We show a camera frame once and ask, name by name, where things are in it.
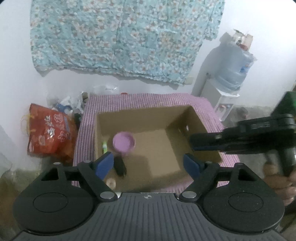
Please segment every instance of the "metal pivot screw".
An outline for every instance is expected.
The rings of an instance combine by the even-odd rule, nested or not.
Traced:
[[[185,191],[182,193],[182,196],[185,198],[195,198],[196,197],[196,193],[193,191]]]
[[[115,194],[113,192],[102,192],[100,194],[100,197],[103,199],[111,199],[115,196]]]

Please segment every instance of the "green object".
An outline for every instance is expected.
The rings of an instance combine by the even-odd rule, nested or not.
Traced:
[[[291,114],[296,117],[296,92],[288,91],[278,103],[271,115]]]
[[[103,154],[105,154],[108,151],[107,142],[106,141],[103,142],[102,148],[103,148]]]

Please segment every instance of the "blue floral fabric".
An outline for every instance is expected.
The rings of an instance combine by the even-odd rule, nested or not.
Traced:
[[[38,71],[81,69],[183,84],[224,0],[33,0]]]

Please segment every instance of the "plastic bag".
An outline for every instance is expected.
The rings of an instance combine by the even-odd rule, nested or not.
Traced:
[[[71,163],[77,138],[74,120],[64,113],[31,104],[28,153],[52,154]]]

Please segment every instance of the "ribbed gray surface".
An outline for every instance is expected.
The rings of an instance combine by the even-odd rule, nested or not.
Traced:
[[[66,234],[20,233],[15,241],[284,241],[275,231],[238,235],[212,225],[195,204],[174,194],[123,193],[118,201],[100,204],[82,226]]]

